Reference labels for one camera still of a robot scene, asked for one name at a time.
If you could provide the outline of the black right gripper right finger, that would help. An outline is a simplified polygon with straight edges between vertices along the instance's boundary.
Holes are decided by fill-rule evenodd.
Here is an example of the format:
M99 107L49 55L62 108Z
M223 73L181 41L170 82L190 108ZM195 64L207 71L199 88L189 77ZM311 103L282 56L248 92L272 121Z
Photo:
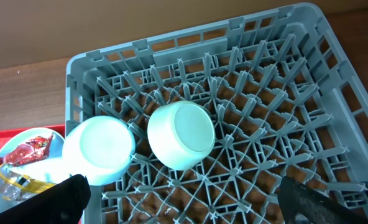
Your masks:
M368 223L368 219L288 176L282 178L277 198L285 223Z

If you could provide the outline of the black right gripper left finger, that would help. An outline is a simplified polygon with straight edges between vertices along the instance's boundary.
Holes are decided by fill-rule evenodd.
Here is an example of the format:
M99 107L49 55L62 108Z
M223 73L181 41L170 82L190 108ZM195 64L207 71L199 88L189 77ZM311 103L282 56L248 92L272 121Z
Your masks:
M77 174L0 213L0 224L78 224L90 197L87 178Z

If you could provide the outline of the light blue bowl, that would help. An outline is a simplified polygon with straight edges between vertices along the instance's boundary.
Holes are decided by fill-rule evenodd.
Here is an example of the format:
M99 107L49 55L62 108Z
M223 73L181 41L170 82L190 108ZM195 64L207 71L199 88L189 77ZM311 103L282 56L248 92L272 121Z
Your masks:
M111 116L95 116L65 138L62 157L69 174L80 174L93 186L111 184L128 170L136 142L127 125Z

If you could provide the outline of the green bowl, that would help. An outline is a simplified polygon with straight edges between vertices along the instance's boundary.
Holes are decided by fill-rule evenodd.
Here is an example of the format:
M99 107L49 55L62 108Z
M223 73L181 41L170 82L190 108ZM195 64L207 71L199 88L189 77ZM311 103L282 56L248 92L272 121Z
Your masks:
M192 101L157 108L147 125L147 139L157 159L173 170L188 170L214 148L216 134L210 115Z

